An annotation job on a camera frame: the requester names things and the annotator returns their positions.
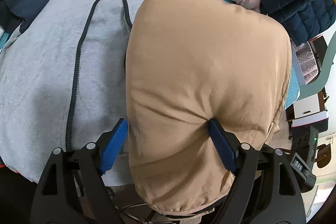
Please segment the grey and navy zip jacket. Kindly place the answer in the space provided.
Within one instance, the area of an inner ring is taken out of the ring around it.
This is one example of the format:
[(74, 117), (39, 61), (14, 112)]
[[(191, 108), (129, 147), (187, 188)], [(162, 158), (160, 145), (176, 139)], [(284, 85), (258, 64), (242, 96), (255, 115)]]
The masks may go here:
[(1, 49), (1, 158), (38, 182), (54, 148), (126, 117), (125, 55), (143, 0), (1, 0), (20, 19)]

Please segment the pink patterned covered table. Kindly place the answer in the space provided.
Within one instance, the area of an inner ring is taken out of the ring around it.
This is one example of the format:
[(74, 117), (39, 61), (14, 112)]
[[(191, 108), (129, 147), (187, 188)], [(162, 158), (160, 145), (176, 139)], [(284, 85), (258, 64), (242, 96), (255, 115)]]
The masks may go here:
[(299, 86), (312, 82), (319, 73), (313, 50), (308, 42), (296, 46), (291, 40), (293, 67)]

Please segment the tan khaki jacket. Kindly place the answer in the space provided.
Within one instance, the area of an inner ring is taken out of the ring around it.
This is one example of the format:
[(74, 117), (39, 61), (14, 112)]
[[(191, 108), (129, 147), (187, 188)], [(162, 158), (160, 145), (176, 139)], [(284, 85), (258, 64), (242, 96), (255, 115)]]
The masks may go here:
[(207, 121), (255, 149), (276, 131), (291, 44), (269, 16), (222, 0), (144, 0), (126, 51), (129, 165), (139, 196), (163, 215), (197, 213), (226, 196)]

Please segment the mint green bed frame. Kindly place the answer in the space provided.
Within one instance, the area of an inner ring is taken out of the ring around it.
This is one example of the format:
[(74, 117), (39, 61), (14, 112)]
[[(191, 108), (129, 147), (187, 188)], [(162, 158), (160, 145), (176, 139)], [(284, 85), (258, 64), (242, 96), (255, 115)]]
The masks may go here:
[(318, 75), (317, 79), (314, 80), (313, 82), (300, 87), (300, 95), (298, 100), (303, 100), (304, 98), (317, 94), (324, 88), (329, 78), (331, 66), (333, 65), (335, 52), (336, 52), (336, 33), (333, 34), (329, 42), (329, 45), (327, 46), (320, 74)]

